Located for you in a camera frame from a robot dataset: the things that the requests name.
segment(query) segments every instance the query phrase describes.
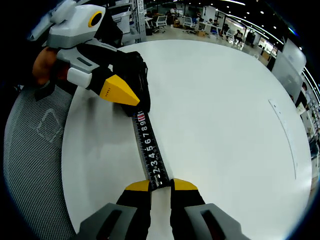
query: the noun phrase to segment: office floor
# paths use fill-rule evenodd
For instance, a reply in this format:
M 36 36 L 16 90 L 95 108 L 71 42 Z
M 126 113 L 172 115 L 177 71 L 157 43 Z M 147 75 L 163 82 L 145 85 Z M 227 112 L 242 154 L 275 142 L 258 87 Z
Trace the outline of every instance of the office floor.
M 219 44 L 226 47 L 230 47 L 233 49 L 237 49 L 239 51 L 242 51 L 244 53 L 247 53 L 256 59 L 260 60 L 264 65 L 267 65 L 268 62 L 260 56 L 261 50 L 257 47 L 252 48 L 248 45 L 238 45 L 238 44 L 232 44 L 229 43 L 225 38 L 222 38 L 220 36 L 217 36 L 216 38 L 211 38 L 208 34 L 206 34 L 205 37 L 198 36 L 194 33 L 187 33 L 183 28 L 176 28 L 171 26 L 165 26 L 163 28 L 165 30 L 164 33 L 158 31 L 156 33 L 153 33 L 151 36 L 146 36 L 147 41 L 155 41 L 155 40 L 172 40 L 172 39 L 179 39 L 179 40 L 193 40 L 193 41 L 202 41 L 202 42 L 208 42 L 213 44 Z

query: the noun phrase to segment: printed number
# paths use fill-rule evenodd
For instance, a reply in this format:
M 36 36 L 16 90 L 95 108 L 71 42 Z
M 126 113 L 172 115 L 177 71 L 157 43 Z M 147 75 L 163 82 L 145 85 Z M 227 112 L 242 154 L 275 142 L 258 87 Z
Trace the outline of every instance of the printed number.
M 157 161 L 152 161 L 151 162 L 151 166 L 153 167 L 154 165 L 158 165 L 158 162 Z

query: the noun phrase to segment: desk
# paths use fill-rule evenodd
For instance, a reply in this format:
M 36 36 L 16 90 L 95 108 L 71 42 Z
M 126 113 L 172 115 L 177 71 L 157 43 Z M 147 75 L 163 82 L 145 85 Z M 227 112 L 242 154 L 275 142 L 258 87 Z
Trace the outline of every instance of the desk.
M 199 25 L 204 25 L 204 31 L 207 33 L 207 34 L 210 34 L 211 33 L 211 27 L 215 27 L 218 29 L 218 33 L 219 34 L 219 31 L 221 30 L 220 27 L 218 26 L 214 26 L 212 25 L 211 23 L 207 23 L 207 22 L 199 22 Z
M 250 239 L 285 239 L 307 205 L 312 169 L 304 125 L 273 74 L 246 53 L 208 42 L 149 41 L 121 50 L 138 51 L 147 63 L 149 116 L 169 176 L 198 186 L 204 201 L 240 222 Z M 269 99 L 291 130 L 296 179 Z M 132 120 L 78 88 L 62 145 L 64 197 L 75 231 L 144 179 Z M 152 193 L 147 239 L 173 240 L 169 188 Z
M 148 29 L 151 28 L 151 27 L 150 27 L 150 24 L 149 24 L 149 22 L 148 22 L 148 21 L 150 21 L 150 20 L 152 20 L 151 17 L 147 17 L 147 16 L 146 16 L 146 17 L 144 18 L 145 24 L 147 25 L 147 28 L 148 28 Z

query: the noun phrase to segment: robotic hand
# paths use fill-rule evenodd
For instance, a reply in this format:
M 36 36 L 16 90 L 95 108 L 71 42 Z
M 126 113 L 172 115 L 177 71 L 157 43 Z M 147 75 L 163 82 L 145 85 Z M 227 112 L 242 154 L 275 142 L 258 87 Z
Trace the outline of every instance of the robotic hand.
M 45 45 L 59 49 L 57 59 L 70 65 L 69 82 L 123 104 L 129 117 L 139 109 L 149 112 L 148 69 L 140 54 L 121 52 L 94 38 L 105 13 L 102 6 L 66 0 L 41 19 L 29 40 L 46 39 Z
M 191 182 L 174 178 L 170 185 L 175 240 L 249 240 L 240 223 L 213 203 L 205 204 Z M 85 219 L 72 240 L 145 240 L 151 224 L 151 194 L 149 180 L 130 184 L 116 204 L 108 203 Z

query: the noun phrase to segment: box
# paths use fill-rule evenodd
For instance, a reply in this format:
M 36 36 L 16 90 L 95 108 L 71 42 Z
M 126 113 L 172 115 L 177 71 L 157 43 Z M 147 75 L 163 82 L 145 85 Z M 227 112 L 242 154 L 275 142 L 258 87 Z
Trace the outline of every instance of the box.
M 130 32 L 130 14 L 130 11 L 125 11 L 112 16 L 113 21 L 116 23 L 117 27 L 123 32 L 123 34 L 127 34 Z
M 179 22 L 179 20 L 174 20 L 174 22 L 173 22 L 173 27 L 174 27 L 174 28 L 179 28 L 179 27 L 180 27 L 180 22 Z
M 205 31 L 198 31 L 197 33 L 196 33 L 199 37 L 205 37 L 206 36 L 206 32 Z

